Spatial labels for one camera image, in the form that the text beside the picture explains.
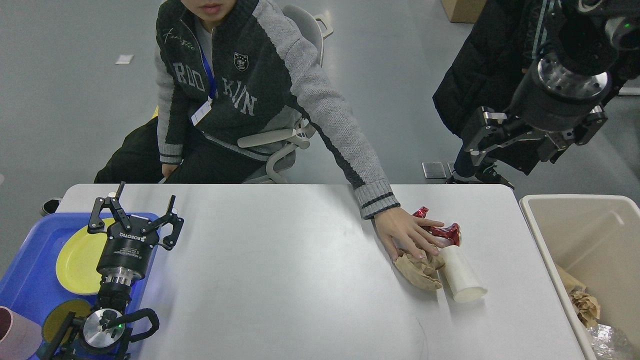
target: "yellow plate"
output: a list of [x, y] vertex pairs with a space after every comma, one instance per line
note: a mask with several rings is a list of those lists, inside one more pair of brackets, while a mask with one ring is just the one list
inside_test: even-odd
[[[113, 218], [102, 219], [105, 228]], [[100, 290], [102, 276], [96, 271], [100, 255], [107, 242], [107, 234], [89, 234], [83, 227], [67, 240], [58, 254], [56, 276], [60, 284], [78, 295], [95, 295]]]
[[[91, 313], [91, 305], [85, 299], [73, 299], [62, 304], [56, 306], [49, 315], [47, 315], [47, 319], [44, 321], [42, 325], [42, 338], [44, 341], [48, 343], [53, 342], [53, 338], [55, 337], [58, 329], [65, 321], [67, 314], [69, 311], [73, 311], [76, 313], [76, 317], [87, 317]], [[69, 334], [71, 333], [71, 329], [67, 330], [65, 333], [65, 337], [62, 339], [61, 343], [67, 341]]]

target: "blue lanyard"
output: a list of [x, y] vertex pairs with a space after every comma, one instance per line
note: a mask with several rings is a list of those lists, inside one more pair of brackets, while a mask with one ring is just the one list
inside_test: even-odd
[[209, 84], [211, 86], [209, 89], [209, 98], [215, 99], [216, 91], [218, 89], [218, 86], [216, 84], [216, 79], [213, 77], [213, 72], [211, 72], [211, 68], [209, 68], [209, 62], [207, 62], [207, 58], [204, 56], [204, 51], [202, 51], [202, 46], [198, 44], [198, 47], [200, 48], [200, 56], [202, 56], [202, 65], [204, 65], [204, 70], [207, 73], [207, 77], [209, 78]]

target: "badge emblem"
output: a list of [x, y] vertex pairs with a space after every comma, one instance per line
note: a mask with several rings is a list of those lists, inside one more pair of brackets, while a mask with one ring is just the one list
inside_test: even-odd
[[245, 71], [249, 67], [249, 56], [234, 53], [234, 64], [240, 71]]

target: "gray knit sweater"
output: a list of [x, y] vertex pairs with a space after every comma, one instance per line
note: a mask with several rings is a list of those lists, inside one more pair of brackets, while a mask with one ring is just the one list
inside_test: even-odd
[[[207, 100], [211, 84], [195, 17], [179, 0], [160, 6], [156, 30], [158, 145], [163, 163], [180, 163], [190, 117]], [[294, 114], [304, 114], [353, 186], [363, 218], [399, 206], [349, 104], [316, 63], [316, 48], [274, 2], [238, 0], [211, 47], [217, 92], [196, 125], [210, 141], [266, 161], [282, 144], [242, 149], [238, 138], [291, 128]]]

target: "aluminum foil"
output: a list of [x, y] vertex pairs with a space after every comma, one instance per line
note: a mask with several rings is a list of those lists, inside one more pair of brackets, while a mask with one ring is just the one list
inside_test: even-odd
[[621, 330], [598, 324], [587, 332], [593, 337], [591, 348], [598, 360], [634, 360], [631, 344]]

